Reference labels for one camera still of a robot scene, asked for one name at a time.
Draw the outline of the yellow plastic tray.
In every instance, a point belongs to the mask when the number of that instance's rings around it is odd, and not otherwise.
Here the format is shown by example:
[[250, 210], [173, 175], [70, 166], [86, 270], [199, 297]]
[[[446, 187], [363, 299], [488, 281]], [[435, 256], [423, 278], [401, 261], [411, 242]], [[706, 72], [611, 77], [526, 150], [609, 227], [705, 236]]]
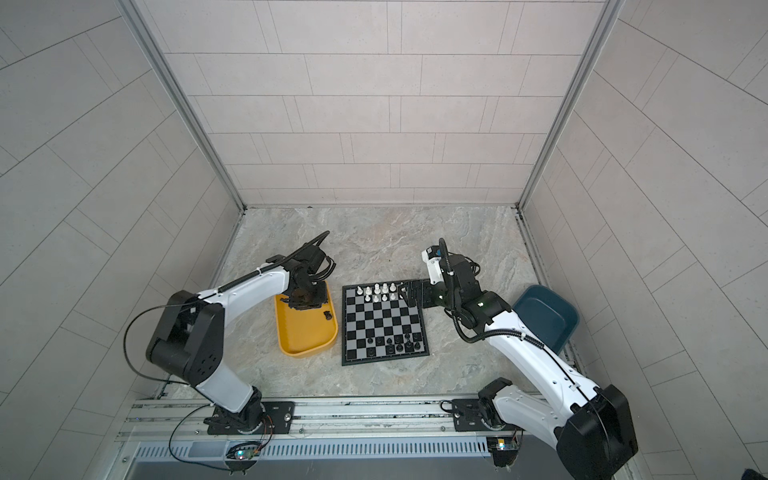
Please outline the yellow plastic tray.
[[[294, 310], [283, 300], [285, 295], [274, 297], [278, 345], [281, 352], [289, 357], [304, 358], [331, 348], [338, 336], [339, 323], [331, 299], [321, 308]], [[330, 311], [332, 320], [327, 320], [324, 311]]]

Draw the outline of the black white chess board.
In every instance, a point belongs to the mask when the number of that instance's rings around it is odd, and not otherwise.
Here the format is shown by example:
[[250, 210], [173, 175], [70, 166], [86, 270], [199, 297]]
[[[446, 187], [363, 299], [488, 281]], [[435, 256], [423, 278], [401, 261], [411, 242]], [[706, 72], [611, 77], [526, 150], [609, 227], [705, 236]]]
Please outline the black white chess board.
[[426, 279], [343, 286], [341, 364], [428, 356], [423, 315], [428, 286]]

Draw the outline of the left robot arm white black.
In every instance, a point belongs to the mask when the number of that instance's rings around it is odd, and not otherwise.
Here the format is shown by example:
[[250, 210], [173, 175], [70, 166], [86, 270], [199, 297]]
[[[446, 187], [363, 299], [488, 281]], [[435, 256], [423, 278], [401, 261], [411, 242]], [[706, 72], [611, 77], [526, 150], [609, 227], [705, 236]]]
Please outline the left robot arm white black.
[[275, 255], [254, 271], [216, 289], [170, 297], [150, 337], [147, 360], [214, 405], [211, 434], [250, 434], [272, 425], [261, 392], [224, 361], [226, 327], [264, 301], [275, 306], [281, 351], [304, 357], [333, 345], [339, 327], [327, 287], [336, 263], [321, 248], [321, 233], [294, 252]]

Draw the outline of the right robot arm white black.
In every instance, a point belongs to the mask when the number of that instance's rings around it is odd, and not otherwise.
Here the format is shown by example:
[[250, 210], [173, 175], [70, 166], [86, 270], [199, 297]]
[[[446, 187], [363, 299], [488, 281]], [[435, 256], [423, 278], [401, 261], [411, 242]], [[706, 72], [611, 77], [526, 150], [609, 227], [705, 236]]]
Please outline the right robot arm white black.
[[459, 338], [486, 341], [540, 393], [535, 398], [505, 378], [479, 393], [481, 416], [493, 429], [514, 425], [552, 447], [575, 479], [610, 479], [639, 451], [629, 401], [562, 360], [497, 293], [477, 281], [478, 265], [444, 243], [422, 253], [427, 292], [452, 320]]

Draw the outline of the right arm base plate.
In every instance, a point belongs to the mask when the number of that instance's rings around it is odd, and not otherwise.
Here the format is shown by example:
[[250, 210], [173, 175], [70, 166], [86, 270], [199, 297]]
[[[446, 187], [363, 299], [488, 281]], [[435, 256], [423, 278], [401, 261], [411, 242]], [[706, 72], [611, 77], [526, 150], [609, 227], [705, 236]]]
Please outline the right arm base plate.
[[457, 432], [514, 432], [517, 426], [504, 423], [490, 410], [487, 402], [478, 398], [453, 399], [441, 404]]

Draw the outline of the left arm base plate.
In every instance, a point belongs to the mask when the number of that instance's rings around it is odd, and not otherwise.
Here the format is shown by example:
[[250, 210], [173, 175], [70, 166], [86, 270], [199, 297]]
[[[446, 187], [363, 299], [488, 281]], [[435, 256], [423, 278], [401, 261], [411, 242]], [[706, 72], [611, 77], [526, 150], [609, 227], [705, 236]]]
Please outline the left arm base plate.
[[248, 404], [239, 413], [215, 406], [203, 422], [209, 435], [287, 434], [295, 406], [290, 401], [267, 401]]

